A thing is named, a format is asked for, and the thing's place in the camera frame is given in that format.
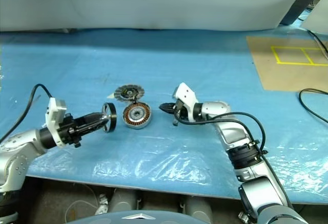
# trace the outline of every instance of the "gray floor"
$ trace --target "gray floor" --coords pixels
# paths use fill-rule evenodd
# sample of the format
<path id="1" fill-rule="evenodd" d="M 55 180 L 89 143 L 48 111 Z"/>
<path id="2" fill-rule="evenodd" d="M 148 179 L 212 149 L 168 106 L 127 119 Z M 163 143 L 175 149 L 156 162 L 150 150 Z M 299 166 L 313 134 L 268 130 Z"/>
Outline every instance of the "gray floor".
<path id="1" fill-rule="evenodd" d="M 110 199 L 112 188 L 90 186 L 96 196 L 105 193 Z M 182 195 L 140 192 L 142 209 L 180 211 L 179 203 L 184 198 Z M 59 182 L 53 180 L 40 180 L 28 178 L 22 192 L 19 203 L 20 220 L 24 224 L 48 224 L 64 223 L 65 210 L 76 201 L 84 200 L 96 204 L 92 191 L 81 184 Z M 241 210 L 241 202 L 238 200 L 209 198 L 215 224 L 241 224 L 237 215 Z M 301 210 L 301 215 L 310 224 L 328 223 L 328 206 L 296 205 L 296 211 Z M 72 221 L 91 216 L 95 209 L 85 203 L 76 203 L 67 214 L 67 220 Z"/>

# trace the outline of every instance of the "blue table surface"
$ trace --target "blue table surface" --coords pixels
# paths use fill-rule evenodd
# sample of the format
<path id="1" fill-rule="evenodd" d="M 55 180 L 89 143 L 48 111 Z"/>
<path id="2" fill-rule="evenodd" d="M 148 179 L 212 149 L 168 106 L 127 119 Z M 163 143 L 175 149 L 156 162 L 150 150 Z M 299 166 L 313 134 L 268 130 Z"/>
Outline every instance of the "blue table surface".
<path id="1" fill-rule="evenodd" d="M 257 32 L 202 30 L 83 30 L 72 34 L 3 33 L 0 135 L 22 113 L 31 88 L 45 84 L 64 99 L 74 117 L 99 111 L 106 101 L 118 114 L 126 104 L 107 96 L 118 86 L 139 84 L 153 119 L 142 130 L 118 119 L 116 130 L 86 135 L 78 149 L 54 148 L 30 166 L 28 175 L 103 186 L 239 198 L 239 182 L 213 126 L 172 125 L 161 112 L 175 87 L 187 83 L 199 101 L 223 100 L 234 111 L 263 123 L 268 159 L 294 202 L 328 202 L 328 127 L 309 115 L 296 93 L 266 91 L 246 36 L 310 39 L 298 25 Z M 327 99 L 305 101 L 328 117 Z M 48 99 L 37 91 L 32 108 L 15 132 L 45 123 Z M 256 125 L 242 118 L 254 136 Z"/>

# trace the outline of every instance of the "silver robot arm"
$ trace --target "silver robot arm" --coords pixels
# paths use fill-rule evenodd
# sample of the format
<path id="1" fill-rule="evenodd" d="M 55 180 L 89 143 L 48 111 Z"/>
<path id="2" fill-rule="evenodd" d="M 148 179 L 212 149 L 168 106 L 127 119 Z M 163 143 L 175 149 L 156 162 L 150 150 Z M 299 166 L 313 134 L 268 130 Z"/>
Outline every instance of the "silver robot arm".
<path id="1" fill-rule="evenodd" d="M 31 162 L 53 147 L 74 144 L 79 147 L 81 137 L 104 128 L 111 132 L 116 126 L 116 111 L 111 103 L 103 106 L 102 112 L 90 113 L 74 119 L 65 114 L 66 105 L 62 100 L 50 98 L 46 112 L 46 126 L 40 130 L 29 130 L 12 136 L 0 145 L 0 223 L 14 223 L 17 220 L 16 203 L 19 190 Z"/>
<path id="2" fill-rule="evenodd" d="M 174 125 L 177 125 L 178 119 L 193 123 L 230 112 L 230 106 L 221 101 L 199 103 L 195 93 L 185 83 L 178 86 L 173 97 L 177 100 L 175 104 L 163 104 L 160 108 L 175 115 Z M 234 115 L 227 115 L 223 119 L 238 121 Z M 245 127 L 235 122 L 213 124 L 234 167 L 235 175 L 241 182 L 238 191 L 249 220 L 259 224 L 307 223 L 289 208 L 288 197 L 282 185 Z"/>

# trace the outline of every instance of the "plastic sheet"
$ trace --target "plastic sheet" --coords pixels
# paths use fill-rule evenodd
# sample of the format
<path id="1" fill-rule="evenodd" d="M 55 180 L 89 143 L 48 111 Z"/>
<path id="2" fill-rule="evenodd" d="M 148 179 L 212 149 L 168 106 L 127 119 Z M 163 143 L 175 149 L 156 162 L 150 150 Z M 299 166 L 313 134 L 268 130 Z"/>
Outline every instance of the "plastic sheet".
<path id="1" fill-rule="evenodd" d="M 37 158 L 29 175 L 58 180 L 239 198 L 239 182 L 212 125 L 175 127 L 158 106 L 186 82 L 199 101 L 223 100 L 254 114 L 267 133 L 268 159 L 295 202 L 328 202 L 327 126 L 311 117 L 295 93 L 263 90 L 247 35 L 309 38 L 293 27 L 254 33 L 213 31 L 88 30 L 71 35 L 6 33 L 2 38 L 0 131 L 24 109 L 30 89 L 45 84 L 74 117 L 100 110 L 118 86 L 142 85 L 153 110 L 142 130 L 118 119 L 116 130 L 85 136 L 80 148 L 54 148 Z M 41 91 L 17 129 L 44 124 L 48 100 Z M 326 98 L 304 100 L 328 116 Z M 125 104 L 114 101 L 118 114 Z M 246 122 L 260 138 L 253 122 Z"/>

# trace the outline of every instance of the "robotic arm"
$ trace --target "robotic arm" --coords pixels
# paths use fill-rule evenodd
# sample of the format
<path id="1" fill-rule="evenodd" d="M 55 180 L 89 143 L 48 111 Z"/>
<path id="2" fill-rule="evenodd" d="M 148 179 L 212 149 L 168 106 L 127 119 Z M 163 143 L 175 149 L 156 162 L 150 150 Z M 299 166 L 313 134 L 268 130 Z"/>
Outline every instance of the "robotic arm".
<path id="1" fill-rule="evenodd" d="M 174 125 L 178 122 L 200 124 L 202 121 L 205 124 L 210 120 L 214 124 L 235 175 L 241 182 L 238 191 L 250 221 L 260 224 L 307 223 L 292 209 L 283 186 L 258 148 L 257 141 L 252 139 L 242 123 L 237 123 L 228 104 L 222 101 L 199 103 L 185 83 L 178 86 L 173 97 L 176 103 L 162 104 L 160 109 L 174 114 Z M 224 116 L 222 122 L 221 118 L 216 118 L 220 115 Z"/>
<path id="2" fill-rule="evenodd" d="M 80 146 L 81 137 L 103 128 L 111 132 L 116 126 L 116 110 L 105 103 L 102 111 L 74 119 L 65 114 L 63 100 L 50 98 L 46 112 L 46 127 L 17 134 L 0 145 L 0 223 L 17 220 L 16 203 L 30 163 L 53 147 L 67 144 Z"/>

